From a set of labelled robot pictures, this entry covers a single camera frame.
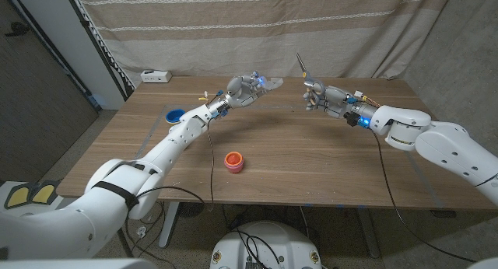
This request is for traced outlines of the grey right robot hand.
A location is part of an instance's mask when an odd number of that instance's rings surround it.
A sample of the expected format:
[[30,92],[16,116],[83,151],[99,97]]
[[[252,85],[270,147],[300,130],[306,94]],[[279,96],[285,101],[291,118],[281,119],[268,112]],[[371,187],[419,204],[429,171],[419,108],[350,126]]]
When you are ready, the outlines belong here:
[[323,110],[333,118],[343,118],[351,109],[347,103],[352,94],[334,86],[325,86],[322,82],[308,82],[304,85],[307,91],[303,98],[307,101],[306,110]]

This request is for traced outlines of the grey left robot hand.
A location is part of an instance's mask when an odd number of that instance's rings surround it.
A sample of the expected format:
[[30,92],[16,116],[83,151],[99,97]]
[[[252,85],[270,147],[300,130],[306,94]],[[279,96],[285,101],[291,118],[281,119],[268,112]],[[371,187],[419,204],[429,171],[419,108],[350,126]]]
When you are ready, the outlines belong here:
[[268,80],[257,72],[251,75],[234,76],[227,85],[226,100],[230,108],[251,105],[268,91]]

